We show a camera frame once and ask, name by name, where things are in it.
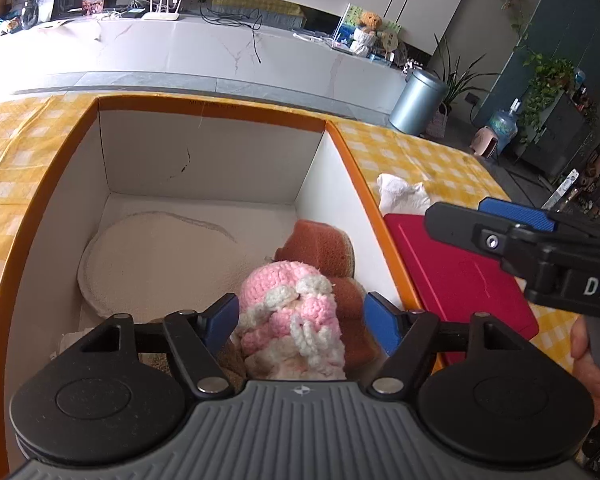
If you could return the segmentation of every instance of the gray ribbed plate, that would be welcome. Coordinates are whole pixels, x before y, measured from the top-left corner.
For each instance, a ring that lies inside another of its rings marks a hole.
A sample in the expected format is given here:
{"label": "gray ribbed plate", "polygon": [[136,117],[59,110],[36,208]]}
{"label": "gray ribbed plate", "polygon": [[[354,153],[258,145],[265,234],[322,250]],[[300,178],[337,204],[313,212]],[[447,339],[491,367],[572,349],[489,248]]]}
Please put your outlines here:
{"label": "gray ribbed plate", "polygon": [[238,396],[203,402],[160,449],[120,466],[70,470],[27,463],[18,480],[575,480],[575,463],[535,472],[467,464],[422,432],[404,404],[355,383],[249,381]]}

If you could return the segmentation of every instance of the metal screw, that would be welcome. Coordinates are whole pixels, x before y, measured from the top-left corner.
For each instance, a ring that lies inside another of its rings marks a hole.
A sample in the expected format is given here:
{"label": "metal screw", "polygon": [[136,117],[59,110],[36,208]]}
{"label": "metal screw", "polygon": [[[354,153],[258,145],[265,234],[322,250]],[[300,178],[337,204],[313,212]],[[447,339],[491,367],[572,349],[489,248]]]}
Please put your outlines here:
{"label": "metal screw", "polygon": [[376,379],[371,386],[379,394],[391,395],[403,389],[404,383],[395,377],[381,377],[380,379]]}
{"label": "metal screw", "polygon": [[219,394],[228,388],[229,383],[222,377],[205,377],[196,386],[204,394]]}
{"label": "metal screw", "polygon": [[499,243],[500,241],[498,240],[498,237],[496,235],[490,235],[487,238],[487,247],[490,249],[495,249]]}

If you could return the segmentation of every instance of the pink knitted hat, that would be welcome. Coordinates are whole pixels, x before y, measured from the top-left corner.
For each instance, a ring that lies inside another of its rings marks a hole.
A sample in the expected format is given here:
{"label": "pink knitted hat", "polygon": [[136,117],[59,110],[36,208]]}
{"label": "pink knitted hat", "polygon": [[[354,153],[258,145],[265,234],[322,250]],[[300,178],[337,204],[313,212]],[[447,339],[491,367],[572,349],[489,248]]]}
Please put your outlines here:
{"label": "pink knitted hat", "polygon": [[240,290],[236,329],[258,378],[344,378],[344,346],[331,283],[312,266],[276,262]]}

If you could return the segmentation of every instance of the photo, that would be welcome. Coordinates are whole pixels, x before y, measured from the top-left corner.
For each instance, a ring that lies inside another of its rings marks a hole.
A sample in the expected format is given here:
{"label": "photo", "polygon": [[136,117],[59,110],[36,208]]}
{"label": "photo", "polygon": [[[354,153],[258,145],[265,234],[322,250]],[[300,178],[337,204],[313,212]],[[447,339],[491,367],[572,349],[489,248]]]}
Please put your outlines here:
{"label": "photo", "polygon": [[83,0],[82,13],[85,16],[100,14],[104,9],[104,0]]}

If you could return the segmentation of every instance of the human hand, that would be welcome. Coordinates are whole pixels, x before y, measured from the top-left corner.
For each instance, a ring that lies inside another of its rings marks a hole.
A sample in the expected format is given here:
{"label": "human hand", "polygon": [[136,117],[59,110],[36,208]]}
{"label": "human hand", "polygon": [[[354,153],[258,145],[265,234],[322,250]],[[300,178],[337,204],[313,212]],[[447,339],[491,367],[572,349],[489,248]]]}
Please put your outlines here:
{"label": "human hand", "polygon": [[600,421],[600,368],[593,362],[589,351],[589,333],[583,316],[571,329],[571,357],[574,359],[573,376],[584,384],[593,398],[595,426]]}

